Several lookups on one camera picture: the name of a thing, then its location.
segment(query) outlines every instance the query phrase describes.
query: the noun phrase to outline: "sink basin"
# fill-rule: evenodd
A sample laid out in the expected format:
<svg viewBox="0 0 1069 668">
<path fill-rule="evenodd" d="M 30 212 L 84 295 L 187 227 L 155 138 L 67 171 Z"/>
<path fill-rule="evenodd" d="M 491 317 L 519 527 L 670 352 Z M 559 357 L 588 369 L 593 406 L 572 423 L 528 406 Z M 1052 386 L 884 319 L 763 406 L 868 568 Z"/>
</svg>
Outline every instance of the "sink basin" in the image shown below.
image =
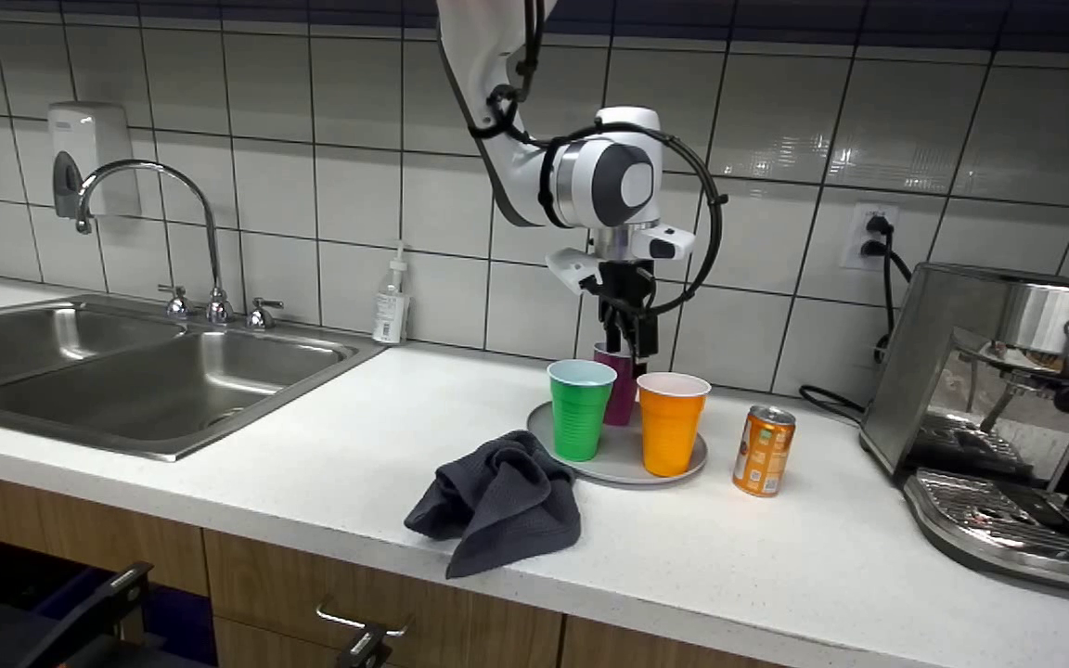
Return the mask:
<svg viewBox="0 0 1069 668">
<path fill-rule="evenodd" d="M 51 301 L 0 312 L 0 380 L 84 357 L 171 343 L 166 319 L 106 301 Z"/>
<path fill-rule="evenodd" d="M 18 345 L 18 364 L 0 364 L 0 428 L 155 459 L 197 454 L 372 357 L 312 334 L 174 334 L 63 310 L 0 317 L 0 345 Z"/>
</svg>

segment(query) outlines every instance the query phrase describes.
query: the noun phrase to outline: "soda can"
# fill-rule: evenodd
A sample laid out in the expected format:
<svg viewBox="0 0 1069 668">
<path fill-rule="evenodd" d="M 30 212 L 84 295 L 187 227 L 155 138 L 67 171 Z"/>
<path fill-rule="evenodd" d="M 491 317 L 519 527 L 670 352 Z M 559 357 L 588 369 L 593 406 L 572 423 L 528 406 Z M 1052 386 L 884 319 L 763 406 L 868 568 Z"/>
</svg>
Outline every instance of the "soda can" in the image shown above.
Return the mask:
<svg viewBox="0 0 1069 668">
<path fill-rule="evenodd" d="M 790 443 L 794 416 L 775 406 L 752 406 L 744 416 L 732 483 L 752 498 L 775 498 L 784 490 Z"/>
</svg>

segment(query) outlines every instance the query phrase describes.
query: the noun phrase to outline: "coffee machine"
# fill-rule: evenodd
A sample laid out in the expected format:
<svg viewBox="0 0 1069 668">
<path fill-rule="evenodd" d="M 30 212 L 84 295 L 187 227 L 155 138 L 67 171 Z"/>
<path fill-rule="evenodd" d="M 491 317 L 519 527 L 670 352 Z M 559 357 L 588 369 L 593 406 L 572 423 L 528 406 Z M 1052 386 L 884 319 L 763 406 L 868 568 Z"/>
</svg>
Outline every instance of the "coffee machine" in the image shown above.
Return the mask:
<svg viewBox="0 0 1069 668">
<path fill-rule="evenodd" d="M 1069 281 L 917 269 L 861 443 L 943 552 L 1069 585 Z"/>
</svg>

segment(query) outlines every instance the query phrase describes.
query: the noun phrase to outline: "gray towel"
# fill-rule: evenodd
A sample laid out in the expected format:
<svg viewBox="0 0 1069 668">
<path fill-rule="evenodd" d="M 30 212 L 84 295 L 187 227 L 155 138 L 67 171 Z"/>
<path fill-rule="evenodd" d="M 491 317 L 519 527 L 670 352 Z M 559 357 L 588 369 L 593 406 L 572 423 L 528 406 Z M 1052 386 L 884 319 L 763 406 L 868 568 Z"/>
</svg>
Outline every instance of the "gray towel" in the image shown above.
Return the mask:
<svg viewBox="0 0 1069 668">
<path fill-rule="evenodd" d="M 439 541 L 460 537 L 447 578 L 557 552 L 580 537 L 572 470 L 534 434 L 513 431 L 441 465 L 404 527 Z"/>
</svg>

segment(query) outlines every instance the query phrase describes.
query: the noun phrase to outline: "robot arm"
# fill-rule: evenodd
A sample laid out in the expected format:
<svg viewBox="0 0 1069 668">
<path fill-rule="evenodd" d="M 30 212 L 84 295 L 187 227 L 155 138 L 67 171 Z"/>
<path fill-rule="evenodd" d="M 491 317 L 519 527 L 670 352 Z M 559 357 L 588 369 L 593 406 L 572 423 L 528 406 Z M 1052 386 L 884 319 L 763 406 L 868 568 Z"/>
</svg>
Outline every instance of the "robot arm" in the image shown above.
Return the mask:
<svg viewBox="0 0 1069 668">
<path fill-rule="evenodd" d="M 695 233 L 665 227 L 655 208 L 660 144 L 670 138 L 655 131 L 648 109 L 602 109 L 596 125 L 549 141 L 524 131 L 519 104 L 534 81 L 541 24 L 551 6 L 557 0 L 439 0 L 446 70 L 504 219 L 588 230 L 588 248 L 559 248 L 549 256 L 549 271 L 565 286 L 602 297 L 607 349 L 613 317 L 621 317 L 621 334 L 638 357 L 648 357 L 653 317 L 665 312 L 640 312 L 653 301 L 653 259 L 685 259 L 695 248 Z"/>
</svg>

